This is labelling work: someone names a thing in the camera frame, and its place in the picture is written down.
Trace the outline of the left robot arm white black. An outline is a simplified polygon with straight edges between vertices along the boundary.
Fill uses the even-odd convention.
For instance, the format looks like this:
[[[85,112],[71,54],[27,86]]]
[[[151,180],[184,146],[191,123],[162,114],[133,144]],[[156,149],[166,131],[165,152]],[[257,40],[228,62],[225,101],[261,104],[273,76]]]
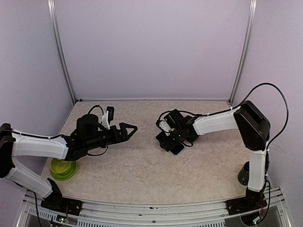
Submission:
[[[14,131],[9,123],[0,127],[0,176],[23,186],[46,199],[56,210],[66,206],[56,183],[36,174],[17,159],[18,156],[47,157],[64,161],[76,161],[89,155],[96,148],[128,141],[138,130],[137,126],[109,123],[113,117],[105,113],[102,121],[94,114],[85,114],[76,121],[71,135],[53,137],[30,135]]]

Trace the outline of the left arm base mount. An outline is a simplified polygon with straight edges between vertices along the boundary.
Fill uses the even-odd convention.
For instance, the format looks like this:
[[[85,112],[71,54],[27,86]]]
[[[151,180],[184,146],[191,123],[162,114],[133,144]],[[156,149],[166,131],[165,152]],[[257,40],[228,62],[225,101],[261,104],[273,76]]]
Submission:
[[[50,182],[52,192],[49,196],[42,199],[41,207],[65,213],[67,215],[71,214],[79,216],[83,202],[80,200],[63,197],[56,182],[50,178],[47,178],[47,180]]]

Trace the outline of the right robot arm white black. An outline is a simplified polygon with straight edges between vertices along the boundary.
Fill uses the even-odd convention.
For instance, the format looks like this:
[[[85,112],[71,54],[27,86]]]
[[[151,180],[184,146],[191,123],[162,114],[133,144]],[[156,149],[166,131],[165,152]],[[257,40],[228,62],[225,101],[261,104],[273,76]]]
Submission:
[[[261,201],[257,192],[264,188],[268,169],[269,120],[251,101],[216,113],[183,114],[184,111],[174,109],[159,116],[156,126],[161,132],[155,139],[160,147],[178,156],[186,147],[192,147],[199,136],[238,130],[249,152],[248,190],[251,192],[242,199],[242,206],[254,209]]]

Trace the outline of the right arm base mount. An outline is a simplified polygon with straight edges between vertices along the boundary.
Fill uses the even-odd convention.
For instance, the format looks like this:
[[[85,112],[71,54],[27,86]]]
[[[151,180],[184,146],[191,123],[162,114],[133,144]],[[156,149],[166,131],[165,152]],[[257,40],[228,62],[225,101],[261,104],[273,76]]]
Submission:
[[[266,184],[259,192],[255,192],[246,188],[244,197],[230,199],[226,201],[226,206],[229,215],[240,214],[252,210],[260,209],[267,206],[267,201],[264,195]]]

